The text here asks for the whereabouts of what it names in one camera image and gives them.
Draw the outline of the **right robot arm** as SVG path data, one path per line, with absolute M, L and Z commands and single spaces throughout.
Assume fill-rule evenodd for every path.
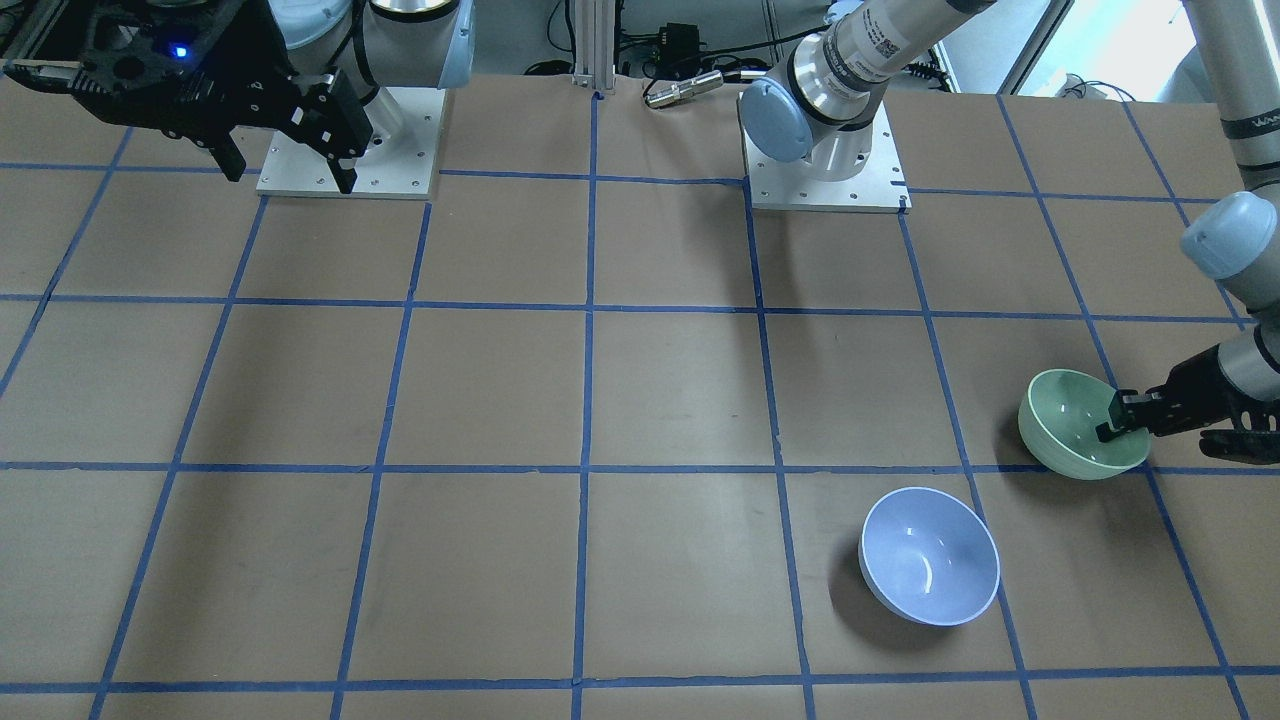
M 96 119 L 186 140 L 229 181 L 269 129 L 268 196 L 430 196 L 470 1 L 32 1 L 3 73 Z

